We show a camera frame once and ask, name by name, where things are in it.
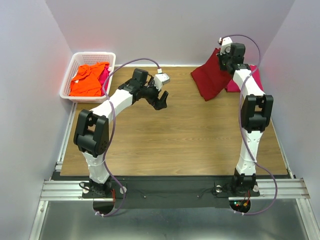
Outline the dark red t shirt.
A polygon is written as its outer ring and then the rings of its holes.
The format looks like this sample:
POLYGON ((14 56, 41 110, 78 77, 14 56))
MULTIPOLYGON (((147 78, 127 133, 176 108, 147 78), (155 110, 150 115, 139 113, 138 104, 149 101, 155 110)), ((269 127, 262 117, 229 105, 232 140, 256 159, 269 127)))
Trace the dark red t shirt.
POLYGON ((207 102, 215 98, 231 81, 232 77, 227 71, 220 70, 219 48, 215 48, 205 64, 197 67, 190 74, 194 80, 199 94, 207 102))

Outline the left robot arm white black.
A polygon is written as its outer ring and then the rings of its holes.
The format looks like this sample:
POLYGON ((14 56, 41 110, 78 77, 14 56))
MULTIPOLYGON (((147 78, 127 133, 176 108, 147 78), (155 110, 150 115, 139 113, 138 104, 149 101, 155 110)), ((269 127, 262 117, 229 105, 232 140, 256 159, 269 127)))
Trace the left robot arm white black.
POLYGON ((162 91, 162 87, 169 82, 170 77, 161 69, 152 76, 148 71, 136 68, 132 77, 121 84, 109 99, 79 113, 73 142, 83 154, 89 170, 89 183, 80 185, 84 191, 100 197, 111 193, 111 174, 105 165, 106 151, 112 141, 109 123, 140 99, 146 99, 155 110, 165 109, 169 93, 162 91))

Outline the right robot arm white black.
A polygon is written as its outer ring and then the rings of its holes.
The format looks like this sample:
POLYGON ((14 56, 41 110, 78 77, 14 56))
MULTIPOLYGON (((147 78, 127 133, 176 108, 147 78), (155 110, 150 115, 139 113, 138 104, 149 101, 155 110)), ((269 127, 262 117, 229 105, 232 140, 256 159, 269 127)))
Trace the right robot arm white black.
POLYGON ((220 70, 230 74, 240 89, 238 122, 242 143, 239 160, 230 182, 230 191, 235 195, 242 195, 258 189, 257 153, 261 137, 271 121, 274 98, 265 94, 255 81, 250 66, 244 63, 244 44, 233 43, 229 37, 221 38, 218 43, 220 70))

